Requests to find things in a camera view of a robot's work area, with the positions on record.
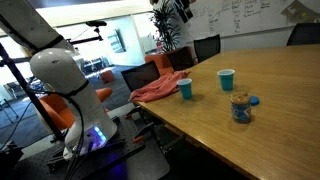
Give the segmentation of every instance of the conference table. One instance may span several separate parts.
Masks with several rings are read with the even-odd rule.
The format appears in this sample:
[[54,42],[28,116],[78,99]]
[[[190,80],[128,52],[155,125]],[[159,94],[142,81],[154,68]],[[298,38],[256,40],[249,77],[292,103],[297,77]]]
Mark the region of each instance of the conference table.
[[[221,69],[235,70],[230,92]],[[320,178],[320,45],[222,52],[190,70],[191,100],[136,103],[249,178]],[[239,91],[260,99],[250,123],[232,119]]]

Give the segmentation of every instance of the blue plastic cup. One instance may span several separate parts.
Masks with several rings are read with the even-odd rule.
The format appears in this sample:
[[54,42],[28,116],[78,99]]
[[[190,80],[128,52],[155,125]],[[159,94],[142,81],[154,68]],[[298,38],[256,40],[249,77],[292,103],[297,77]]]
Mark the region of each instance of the blue plastic cup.
[[223,69],[218,72],[222,90],[231,91],[233,89],[234,73],[235,71],[233,69]]
[[192,80],[189,78],[181,79],[177,82],[183,99],[187,100],[192,98],[191,82]]

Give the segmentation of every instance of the pink towel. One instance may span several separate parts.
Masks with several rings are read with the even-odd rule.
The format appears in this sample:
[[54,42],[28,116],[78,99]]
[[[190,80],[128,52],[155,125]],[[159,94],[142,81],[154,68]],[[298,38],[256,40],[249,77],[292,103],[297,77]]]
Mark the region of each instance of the pink towel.
[[187,71],[175,71],[173,74],[167,73],[143,88],[134,90],[131,93],[130,99],[150,102],[164,98],[179,91],[177,81],[186,78],[189,73]]

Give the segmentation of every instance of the ceiling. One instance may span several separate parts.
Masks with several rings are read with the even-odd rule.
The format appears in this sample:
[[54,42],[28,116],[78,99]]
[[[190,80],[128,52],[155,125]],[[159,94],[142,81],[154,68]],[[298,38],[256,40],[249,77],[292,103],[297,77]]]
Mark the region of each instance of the ceiling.
[[119,0],[27,0],[35,9]]

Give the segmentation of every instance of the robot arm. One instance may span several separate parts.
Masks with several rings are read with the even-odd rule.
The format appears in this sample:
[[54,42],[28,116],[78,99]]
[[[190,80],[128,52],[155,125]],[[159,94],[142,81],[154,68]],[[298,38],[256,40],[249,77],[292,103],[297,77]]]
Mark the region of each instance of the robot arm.
[[[38,14],[26,0],[0,0],[0,27],[34,56],[31,71],[56,92],[69,95],[83,114],[84,154],[104,147],[116,133],[117,126],[105,113],[93,87],[79,69],[80,54]],[[81,118],[76,108],[66,104],[75,115],[75,123],[65,138],[64,158],[69,160],[82,134]]]

